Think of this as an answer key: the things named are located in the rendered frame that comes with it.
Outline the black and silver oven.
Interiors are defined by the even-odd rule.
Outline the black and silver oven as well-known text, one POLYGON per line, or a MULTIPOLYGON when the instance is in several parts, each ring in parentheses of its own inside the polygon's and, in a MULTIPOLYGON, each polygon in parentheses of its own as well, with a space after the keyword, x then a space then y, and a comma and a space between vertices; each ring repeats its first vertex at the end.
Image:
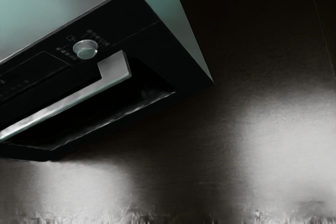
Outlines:
POLYGON ((58 158, 212 84, 180 0, 0 0, 0 158, 58 158))

